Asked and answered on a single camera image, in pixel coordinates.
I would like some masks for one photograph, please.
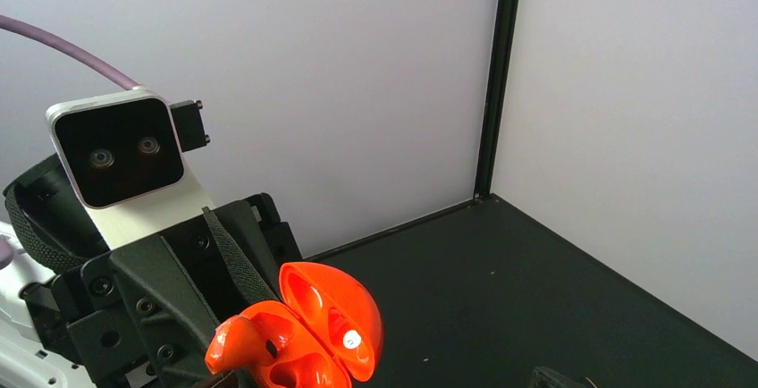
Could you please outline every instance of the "black connector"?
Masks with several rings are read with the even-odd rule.
[[[203,119],[200,116],[203,103],[199,100],[186,100],[170,107],[181,152],[186,153],[208,145],[210,137],[206,135]]]

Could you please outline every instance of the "screw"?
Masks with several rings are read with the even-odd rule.
[[[156,308],[156,305],[154,305],[152,301],[144,297],[142,299],[139,299],[139,301],[137,302],[137,312],[139,312],[142,315],[149,315],[150,312],[152,312],[153,309],[155,308]]]
[[[107,276],[99,276],[89,284],[89,292],[98,297],[103,297],[114,290],[114,283]]]
[[[158,348],[158,359],[163,362],[171,360],[173,357],[173,346],[166,343],[164,346]]]
[[[206,249],[208,248],[208,238],[202,234],[192,238],[192,248],[194,249]]]

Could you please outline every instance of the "black frame edge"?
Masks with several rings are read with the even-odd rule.
[[[402,231],[407,230],[407,229],[409,229],[411,227],[416,227],[419,224],[426,223],[427,221],[432,221],[432,220],[434,220],[436,218],[439,218],[441,216],[445,216],[447,214],[451,214],[453,212],[459,211],[460,209],[464,209],[464,208],[470,207],[472,205],[476,205],[479,202],[480,201],[474,200],[474,199],[466,200],[464,202],[458,203],[457,205],[453,205],[452,207],[446,207],[446,208],[444,208],[442,210],[439,210],[437,212],[433,212],[433,213],[431,213],[429,215],[422,216],[420,218],[417,218],[417,219],[409,221],[407,223],[398,225],[396,227],[392,227],[390,229],[381,231],[379,233],[371,234],[371,235],[366,236],[365,238],[362,238],[362,239],[354,240],[354,241],[352,241],[350,243],[347,243],[345,245],[342,245],[340,247],[328,249],[328,250],[326,250],[324,252],[320,252],[320,253],[315,254],[315,255],[313,255],[311,257],[308,257],[308,258],[306,258],[306,260],[307,261],[321,261],[321,260],[324,260],[325,258],[329,258],[329,257],[334,256],[336,254],[340,254],[340,253],[342,253],[344,251],[347,251],[347,250],[351,250],[351,249],[355,249],[355,248],[358,248],[358,247],[362,247],[362,246],[364,246],[364,245],[366,245],[368,243],[371,243],[371,242],[373,242],[375,240],[380,240],[382,238],[386,238],[387,236],[391,236],[391,235],[393,235],[395,233],[402,232]]]
[[[479,158],[476,164],[474,198],[488,196],[493,184],[495,153],[500,133],[505,84],[508,78],[510,50],[516,28],[518,0],[498,0],[493,37],[493,52],[490,59],[490,74],[487,81],[487,96],[484,101],[484,122],[479,143]]]

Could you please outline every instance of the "black camera face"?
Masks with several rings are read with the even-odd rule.
[[[84,203],[108,207],[184,175],[168,106],[146,98],[64,114],[55,136]]]

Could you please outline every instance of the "camera housing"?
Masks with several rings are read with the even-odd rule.
[[[86,207],[111,207],[179,182],[184,159],[170,108],[135,89],[51,106],[50,136]]]

